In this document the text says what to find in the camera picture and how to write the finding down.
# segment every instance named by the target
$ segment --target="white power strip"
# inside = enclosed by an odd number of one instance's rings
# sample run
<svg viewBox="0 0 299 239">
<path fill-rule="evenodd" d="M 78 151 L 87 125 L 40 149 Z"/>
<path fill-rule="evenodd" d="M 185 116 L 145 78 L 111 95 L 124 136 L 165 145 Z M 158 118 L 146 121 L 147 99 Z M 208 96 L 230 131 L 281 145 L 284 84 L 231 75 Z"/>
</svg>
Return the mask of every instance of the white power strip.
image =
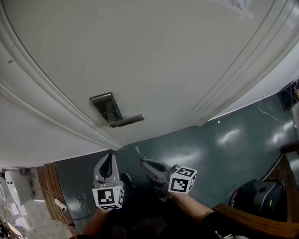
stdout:
<svg viewBox="0 0 299 239">
<path fill-rule="evenodd" d="M 58 205 L 62 209 L 63 212 L 67 211 L 67 207 L 65 204 L 60 202 L 57 198 L 54 200 L 55 204 Z"/>
</svg>

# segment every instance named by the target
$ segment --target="tiled floor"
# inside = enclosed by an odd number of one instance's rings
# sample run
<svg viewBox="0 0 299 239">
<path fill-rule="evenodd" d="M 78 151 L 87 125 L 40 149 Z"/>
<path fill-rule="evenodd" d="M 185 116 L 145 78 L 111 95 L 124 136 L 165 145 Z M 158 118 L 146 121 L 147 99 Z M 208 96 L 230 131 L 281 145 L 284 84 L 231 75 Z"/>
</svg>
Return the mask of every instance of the tiled floor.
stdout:
<svg viewBox="0 0 299 239">
<path fill-rule="evenodd" d="M 38 181 L 35 168 L 30 169 L 29 176 Z M 35 182 L 32 182 L 35 192 L 33 200 L 28 201 L 22 207 L 18 207 L 8 191 L 5 180 L 2 178 L 0 180 L 7 192 L 5 201 L 0 198 L 1 220 L 12 224 L 28 239 L 68 239 L 71 237 L 67 226 L 51 219 L 41 188 Z"/>
<path fill-rule="evenodd" d="M 266 98 L 261 109 L 287 123 L 281 123 L 258 110 L 258 102 L 201 127 L 190 127 L 154 139 L 127 145 L 115 153 L 119 173 L 128 172 L 136 186 L 147 185 L 135 146 L 148 159 L 197 169 L 190 194 L 214 207 L 226 201 L 236 188 L 259 179 L 279 156 L 279 147 L 298 140 L 291 111 L 283 111 L 276 95 Z M 92 214 L 93 168 L 106 154 L 100 152 L 56 163 L 60 186 L 70 214 L 80 218 Z M 81 232 L 88 218 L 76 220 Z"/>
</svg>

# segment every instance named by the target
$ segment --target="door handle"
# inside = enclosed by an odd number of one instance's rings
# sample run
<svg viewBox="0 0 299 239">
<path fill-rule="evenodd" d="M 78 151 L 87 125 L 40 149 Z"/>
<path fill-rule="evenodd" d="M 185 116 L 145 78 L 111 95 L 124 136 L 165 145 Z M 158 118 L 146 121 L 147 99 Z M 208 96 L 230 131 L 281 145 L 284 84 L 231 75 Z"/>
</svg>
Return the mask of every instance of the door handle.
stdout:
<svg viewBox="0 0 299 239">
<path fill-rule="evenodd" d="M 124 119 L 111 92 L 91 97 L 90 100 L 112 128 L 144 120 L 143 114 Z"/>
</svg>

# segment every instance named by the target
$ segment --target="glossy green floor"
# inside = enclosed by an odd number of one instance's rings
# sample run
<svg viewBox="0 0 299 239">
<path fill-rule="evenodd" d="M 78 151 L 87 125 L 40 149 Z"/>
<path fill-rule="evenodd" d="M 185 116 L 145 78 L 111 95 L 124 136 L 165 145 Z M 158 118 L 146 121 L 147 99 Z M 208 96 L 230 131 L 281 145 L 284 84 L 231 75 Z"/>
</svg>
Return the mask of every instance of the glossy green floor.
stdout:
<svg viewBox="0 0 299 239">
<path fill-rule="evenodd" d="M 264 99 L 261 109 L 281 121 L 293 123 L 291 111 L 283 111 L 276 95 Z M 255 103 L 201 127 L 125 146 L 115 156 L 119 173 L 129 173 L 136 186 L 146 185 L 147 181 L 139 168 L 135 146 L 148 159 L 196 169 L 196 182 L 190 194 L 214 207 L 247 181 L 261 178 L 279 156 L 279 147 L 297 140 L 294 126 L 261 113 Z M 96 209 L 91 192 L 93 167 L 103 154 L 56 163 L 60 185 L 74 218 Z M 86 220 L 75 223 L 81 231 Z"/>
</svg>

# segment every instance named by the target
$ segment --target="white wall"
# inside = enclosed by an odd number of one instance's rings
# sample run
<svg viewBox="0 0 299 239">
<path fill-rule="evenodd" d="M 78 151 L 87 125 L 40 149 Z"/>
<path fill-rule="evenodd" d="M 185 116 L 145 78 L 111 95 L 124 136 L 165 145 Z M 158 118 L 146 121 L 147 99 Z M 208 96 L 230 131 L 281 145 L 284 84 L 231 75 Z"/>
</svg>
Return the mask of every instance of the white wall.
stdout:
<svg viewBox="0 0 299 239">
<path fill-rule="evenodd" d="M 0 93 L 0 168 L 40 166 L 106 149 L 29 113 Z"/>
<path fill-rule="evenodd" d="M 288 83 L 299 78 L 299 42 L 285 56 L 285 58 L 260 82 L 252 87 L 243 96 L 238 98 L 234 103 L 221 111 L 211 120 L 241 109 L 256 101 L 279 92 Z"/>
</svg>

